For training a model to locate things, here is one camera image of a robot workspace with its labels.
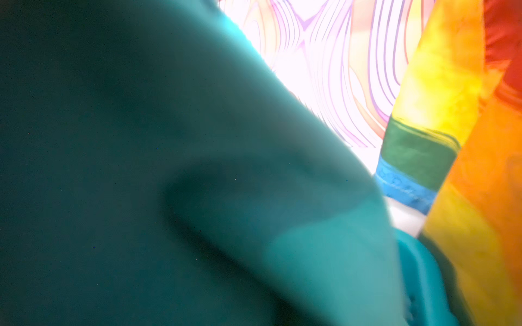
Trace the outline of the teal green jacket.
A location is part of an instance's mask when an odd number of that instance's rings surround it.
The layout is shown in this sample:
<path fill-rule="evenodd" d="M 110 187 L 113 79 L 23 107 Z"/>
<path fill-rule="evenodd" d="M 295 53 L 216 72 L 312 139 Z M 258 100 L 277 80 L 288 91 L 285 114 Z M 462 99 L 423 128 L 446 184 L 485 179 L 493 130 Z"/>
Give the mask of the teal green jacket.
<path fill-rule="evenodd" d="M 404 325 L 386 204 L 215 1 L 1 2 L 2 325 Z"/>

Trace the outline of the multicolour patchwork jacket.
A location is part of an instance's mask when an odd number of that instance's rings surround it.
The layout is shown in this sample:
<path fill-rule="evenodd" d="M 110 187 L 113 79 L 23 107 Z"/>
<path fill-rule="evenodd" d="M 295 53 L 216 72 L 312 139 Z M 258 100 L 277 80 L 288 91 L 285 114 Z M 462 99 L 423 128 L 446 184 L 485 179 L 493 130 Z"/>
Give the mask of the multicolour patchwork jacket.
<path fill-rule="evenodd" d="M 437 1 L 376 179 L 422 212 L 461 325 L 521 324 L 521 2 Z"/>

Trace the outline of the teal plastic basket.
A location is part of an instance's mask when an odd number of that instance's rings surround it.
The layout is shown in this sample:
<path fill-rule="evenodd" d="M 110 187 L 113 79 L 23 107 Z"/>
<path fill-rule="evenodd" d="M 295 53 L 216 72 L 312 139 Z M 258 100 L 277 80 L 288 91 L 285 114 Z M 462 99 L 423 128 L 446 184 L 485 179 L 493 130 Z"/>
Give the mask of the teal plastic basket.
<path fill-rule="evenodd" d="M 449 308 L 445 287 L 433 255 L 416 238 L 395 231 L 405 287 L 408 325 L 458 326 Z"/>

